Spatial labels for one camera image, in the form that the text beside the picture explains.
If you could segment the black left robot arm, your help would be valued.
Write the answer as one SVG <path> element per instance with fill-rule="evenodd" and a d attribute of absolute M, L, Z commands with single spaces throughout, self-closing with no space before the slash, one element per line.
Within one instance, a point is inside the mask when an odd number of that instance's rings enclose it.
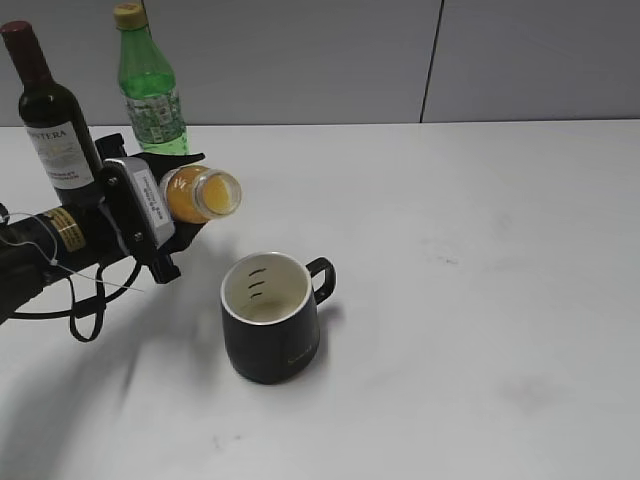
<path fill-rule="evenodd" d="M 174 220 L 160 184 L 170 172 L 204 160 L 202 153 L 139 153 L 104 160 L 97 183 L 102 196 L 88 206 L 30 215 L 1 226 L 1 318 L 15 318 L 42 290 L 87 267 L 131 257 L 154 281 L 181 274 L 172 254 L 185 250 L 198 227 Z"/>

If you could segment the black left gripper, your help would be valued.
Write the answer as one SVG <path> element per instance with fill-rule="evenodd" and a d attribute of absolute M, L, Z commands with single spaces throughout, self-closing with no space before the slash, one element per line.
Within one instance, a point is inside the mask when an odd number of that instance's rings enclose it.
<path fill-rule="evenodd" d="M 165 155 L 140 152 L 134 157 L 145 161 L 153 175 L 166 175 L 174 169 L 205 159 L 203 153 Z M 75 210 L 79 226 L 87 241 L 87 248 L 98 264 L 112 265 L 132 256 L 124 242 L 121 229 L 105 200 L 94 205 L 76 207 Z M 202 230 L 204 224 L 175 221 L 174 227 L 174 234 L 159 248 L 162 254 L 170 255 L 186 250 Z"/>

